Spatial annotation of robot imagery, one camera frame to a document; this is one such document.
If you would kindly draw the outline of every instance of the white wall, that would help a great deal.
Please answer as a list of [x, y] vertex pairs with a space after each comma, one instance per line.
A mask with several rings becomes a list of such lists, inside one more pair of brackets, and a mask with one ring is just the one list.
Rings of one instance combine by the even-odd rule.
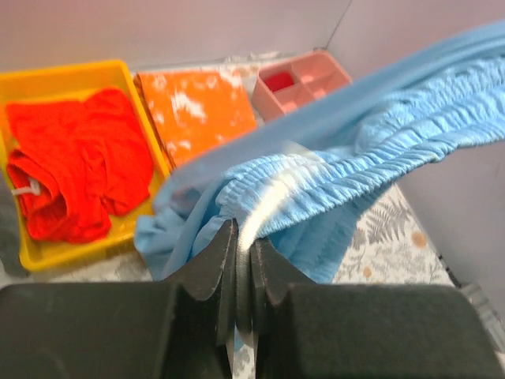
[[324, 47], [350, 0], [5, 0], [0, 71], [125, 60], [133, 69]]
[[[503, 0], [353, 0], [328, 47], [359, 78], [502, 18]], [[456, 277], [479, 283], [505, 320], [505, 143], [456, 152], [400, 186]]]

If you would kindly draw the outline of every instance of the pink tray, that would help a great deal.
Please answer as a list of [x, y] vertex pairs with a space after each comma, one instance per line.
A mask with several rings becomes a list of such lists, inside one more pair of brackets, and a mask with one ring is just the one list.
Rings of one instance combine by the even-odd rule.
[[[279, 73], [289, 73], [294, 84], [273, 92], [265, 81]], [[265, 121], [270, 121], [351, 82], [350, 76], [331, 55], [326, 51], [313, 51], [260, 69], [252, 105]]]

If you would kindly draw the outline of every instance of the red cloth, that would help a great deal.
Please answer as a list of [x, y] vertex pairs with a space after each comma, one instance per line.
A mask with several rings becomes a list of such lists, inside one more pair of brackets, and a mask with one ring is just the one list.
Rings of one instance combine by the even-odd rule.
[[109, 214], [123, 216], [149, 197], [153, 162], [122, 91], [84, 102], [9, 103], [19, 148], [7, 172], [15, 187], [39, 181], [41, 194], [20, 195], [28, 233], [43, 241], [84, 243], [105, 237]]

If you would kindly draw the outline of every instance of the orange package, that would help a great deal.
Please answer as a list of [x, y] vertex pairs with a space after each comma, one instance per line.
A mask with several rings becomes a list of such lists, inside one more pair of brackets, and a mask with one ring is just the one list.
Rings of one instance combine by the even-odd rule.
[[173, 166], [256, 128], [239, 72], [139, 73], [141, 90]]

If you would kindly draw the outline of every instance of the yellow plastic tray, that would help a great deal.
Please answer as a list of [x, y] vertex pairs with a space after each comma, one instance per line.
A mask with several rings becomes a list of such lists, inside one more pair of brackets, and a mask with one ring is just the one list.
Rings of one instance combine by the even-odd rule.
[[[130, 98], [155, 163], [149, 191], [156, 193], [169, 174], [155, 134], [133, 85], [128, 67], [122, 61], [93, 62], [75, 66], [36, 69], [0, 74], [0, 166], [6, 180], [7, 156], [15, 146], [7, 122], [5, 105], [10, 101], [39, 102], [61, 99], [85, 99], [105, 87], [120, 88]], [[151, 214], [151, 199], [124, 217], [111, 217], [112, 228], [106, 238], [82, 245], [38, 242], [30, 238], [21, 210], [17, 208], [21, 230], [21, 264], [32, 272], [78, 261], [97, 260], [132, 249], [135, 221], [139, 215]]]

